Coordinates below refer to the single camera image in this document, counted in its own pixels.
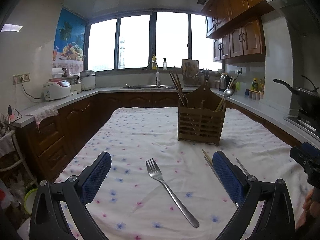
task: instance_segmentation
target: spoon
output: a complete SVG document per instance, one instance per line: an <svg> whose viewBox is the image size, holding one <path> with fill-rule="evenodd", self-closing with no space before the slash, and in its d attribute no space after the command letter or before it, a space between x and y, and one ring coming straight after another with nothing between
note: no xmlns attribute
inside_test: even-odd
<svg viewBox="0 0 320 240"><path fill-rule="evenodd" d="M223 92L223 99L221 99L220 103L218 104L216 111L219 111L222 104L224 103L224 100L226 100L226 98L231 97L233 95L234 91L232 89L226 89Z"/></svg>

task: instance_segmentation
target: wok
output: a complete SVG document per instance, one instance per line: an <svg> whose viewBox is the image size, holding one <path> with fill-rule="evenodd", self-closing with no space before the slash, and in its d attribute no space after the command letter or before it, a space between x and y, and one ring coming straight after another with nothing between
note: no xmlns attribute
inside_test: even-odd
<svg viewBox="0 0 320 240"><path fill-rule="evenodd" d="M306 76L302 77L311 82L311 84L314 87L313 90L308 90L304 88L293 88L287 82L284 82L279 79L274 79L273 81L286 86L292 94L297 95L297 101L300 107L306 112L306 114L309 117L320 121L320 95L317 92L319 87L316 88L313 82Z"/></svg>

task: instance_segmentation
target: tower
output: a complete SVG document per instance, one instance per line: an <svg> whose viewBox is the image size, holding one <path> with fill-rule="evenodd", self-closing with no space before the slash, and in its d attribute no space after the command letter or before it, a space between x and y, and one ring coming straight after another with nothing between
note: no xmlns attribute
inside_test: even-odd
<svg viewBox="0 0 320 240"><path fill-rule="evenodd" d="M119 67L118 68L125 68L124 66L124 40L120 41L121 47L120 50L120 57L119 57Z"/></svg>

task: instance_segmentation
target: window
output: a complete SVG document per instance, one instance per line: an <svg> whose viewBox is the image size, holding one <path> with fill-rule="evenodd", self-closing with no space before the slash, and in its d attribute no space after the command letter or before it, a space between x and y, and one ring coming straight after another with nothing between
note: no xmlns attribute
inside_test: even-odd
<svg viewBox="0 0 320 240"><path fill-rule="evenodd" d="M200 69L222 68L220 62L213 62L213 40L206 38L205 17L191 14L192 59L199 60Z"/></svg>
<svg viewBox="0 0 320 240"><path fill-rule="evenodd" d="M189 58L188 14L157 13L156 57L159 67L163 66L163 58L167 60L167 67L181 67L182 59Z"/></svg>
<svg viewBox="0 0 320 240"><path fill-rule="evenodd" d="M88 69L114 69L116 19L91 25L88 47Z"/></svg>
<svg viewBox="0 0 320 240"><path fill-rule="evenodd" d="M181 60L191 57L199 61L201 70L222 68L221 63L213 62L213 40L206 38L204 16L158 12L92 24L88 69L145 68L154 51L159 67L163 58L167 67L181 67Z"/></svg>
<svg viewBox="0 0 320 240"><path fill-rule="evenodd" d="M149 15L121 18L118 68L147 67Z"/></svg>

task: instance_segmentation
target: sink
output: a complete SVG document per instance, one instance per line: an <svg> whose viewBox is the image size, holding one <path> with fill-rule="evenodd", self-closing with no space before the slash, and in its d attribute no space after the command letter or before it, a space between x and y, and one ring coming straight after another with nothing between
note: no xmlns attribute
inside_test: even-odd
<svg viewBox="0 0 320 240"><path fill-rule="evenodd" d="M141 89L141 88L174 88L174 86L167 86L167 85L160 85L160 86L156 86L156 85L137 85L137 86L125 86L123 88L119 88L119 89Z"/></svg>

